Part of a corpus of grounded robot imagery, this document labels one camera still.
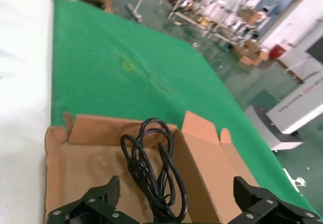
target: black metal bracket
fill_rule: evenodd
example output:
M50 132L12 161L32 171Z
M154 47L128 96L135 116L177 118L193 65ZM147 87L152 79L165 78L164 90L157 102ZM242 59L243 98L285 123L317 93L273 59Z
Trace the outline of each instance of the black metal bracket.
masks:
M229 224L319 224L319 216L279 199L268 189L249 185L234 178L234 197L243 211Z
M119 177L114 176L107 185L91 188L81 199L51 211L47 224L139 224L116 211L119 196ZM234 197L242 213L229 224L321 224L316 213L282 201L241 177L234 178Z

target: metal table leg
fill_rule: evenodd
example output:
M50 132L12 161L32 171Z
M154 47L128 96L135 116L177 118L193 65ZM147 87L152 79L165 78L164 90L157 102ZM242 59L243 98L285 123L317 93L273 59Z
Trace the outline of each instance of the metal table leg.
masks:
M136 7L133 7L133 5L130 3L126 5L126 8L133 15L133 17L136 18L137 22L139 22L139 23L142 22L142 15L138 13L138 9L139 9L142 1L143 0L139 0Z
M177 1L176 1L175 5L174 5L174 7L173 7L173 9L172 9L172 12L171 12L171 13L170 13L170 15L168 16L168 19L170 19L170 18L173 16L173 14L175 13L175 10L177 9L177 7L178 7L178 5L180 4L180 2L181 2L181 0L177 0Z

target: workbench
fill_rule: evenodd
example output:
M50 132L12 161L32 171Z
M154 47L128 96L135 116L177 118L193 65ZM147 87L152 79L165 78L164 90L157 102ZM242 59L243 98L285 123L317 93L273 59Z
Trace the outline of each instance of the workbench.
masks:
M54 15L51 125L63 125L67 111L139 120L158 117L181 128L189 110L218 130L230 130L261 187L313 210L194 48L82 2L55 0Z

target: white fabric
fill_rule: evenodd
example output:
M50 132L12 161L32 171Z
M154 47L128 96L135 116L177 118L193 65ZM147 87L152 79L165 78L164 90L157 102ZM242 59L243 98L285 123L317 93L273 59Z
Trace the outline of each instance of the white fabric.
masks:
M43 222L52 0L0 0L0 223Z

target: red fire extinguisher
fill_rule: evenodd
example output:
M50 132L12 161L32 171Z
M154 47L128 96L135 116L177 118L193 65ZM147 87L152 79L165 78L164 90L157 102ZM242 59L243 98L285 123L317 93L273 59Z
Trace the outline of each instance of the red fire extinguisher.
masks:
M282 46L280 46L280 45L276 45L276 46L274 46L272 49L271 49L271 51L270 51L270 53L269 53L269 57L271 58L271 59L277 59L277 58L279 58L281 55L283 55L283 53L284 52L286 52L286 49L284 49Z

